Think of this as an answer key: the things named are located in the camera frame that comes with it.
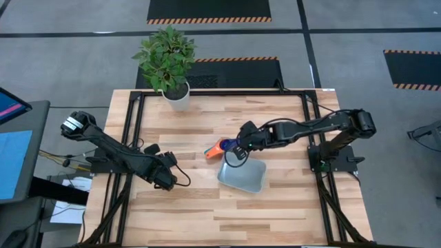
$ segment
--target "gray floor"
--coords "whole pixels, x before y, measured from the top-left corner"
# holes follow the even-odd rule
[[[182,30],[299,28],[295,1],[269,0],[272,23],[178,25]],[[0,33],[155,30],[147,26],[149,1],[12,0]],[[441,27],[439,0],[304,0],[309,27]],[[193,36],[196,57],[278,56],[287,87],[312,87],[301,34]],[[136,62],[130,57],[142,37],[0,39],[0,85],[27,101],[52,105],[108,105],[113,89],[133,88]],[[407,138],[406,131],[440,119],[439,92],[392,87],[383,49],[441,51],[441,33],[314,34],[311,36],[322,86],[335,88],[340,106],[373,114],[378,133],[353,144],[373,236],[379,243],[439,247],[440,153]],[[72,110],[50,110],[41,148],[81,153],[87,143],[67,141],[59,126]],[[107,110],[88,110],[103,126]],[[36,176],[57,175],[58,165],[40,159]],[[45,234],[43,247],[76,242],[79,228]]]

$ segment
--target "monitor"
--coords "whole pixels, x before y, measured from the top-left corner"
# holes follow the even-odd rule
[[[29,103],[0,87],[0,125],[32,109]]]

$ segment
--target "wooden tabletop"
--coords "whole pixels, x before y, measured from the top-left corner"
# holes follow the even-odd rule
[[[105,132],[118,141],[129,95],[130,90],[114,91],[105,124]],[[317,95],[319,104],[333,110],[339,108],[334,91],[317,90]],[[267,166],[265,186],[258,194],[220,184],[217,173],[221,159],[207,161],[203,155],[220,137],[235,137],[246,121],[257,126],[281,117],[304,121],[300,98],[191,96],[190,101],[189,111],[174,112],[162,96],[146,98],[140,131],[144,147],[158,143],[162,152],[173,151],[192,184],[175,186],[167,192],[134,177],[123,245],[326,244],[316,179],[309,169],[307,138],[287,147],[251,153],[250,158],[260,159]],[[328,133],[327,138],[336,134]],[[187,183],[176,168],[172,171],[179,183]],[[372,239],[358,182],[348,173],[334,175],[342,210],[365,238]],[[86,237],[101,221],[107,176],[100,174],[93,179],[85,212]],[[329,212],[334,238],[338,239],[334,213],[330,209]],[[115,218],[111,240],[115,239],[118,219]]]

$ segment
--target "metal tray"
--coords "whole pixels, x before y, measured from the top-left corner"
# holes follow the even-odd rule
[[[227,160],[229,162],[234,160],[234,157],[235,155],[231,152],[227,153]],[[225,162],[225,159],[222,159],[218,180],[230,187],[235,187],[250,193],[259,193],[265,182],[266,171],[266,164],[260,160],[248,158],[244,165],[233,168]]]

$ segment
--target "hazard tape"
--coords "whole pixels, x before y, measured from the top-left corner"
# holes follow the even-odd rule
[[[429,51],[411,51],[411,50],[383,50],[386,53],[407,53],[407,54],[441,54],[441,52],[429,52]]]
[[[405,90],[441,91],[441,86],[439,86],[439,85],[424,85],[424,84],[415,84],[415,83],[394,83],[393,86],[397,89],[405,89]]]
[[[271,17],[221,17],[221,18],[175,18],[175,19],[150,19],[148,25],[156,24],[195,24],[195,23],[254,23],[271,22]]]
[[[278,60],[278,57],[270,56],[270,57],[248,57],[248,58],[195,59],[194,62],[262,61],[262,60]]]

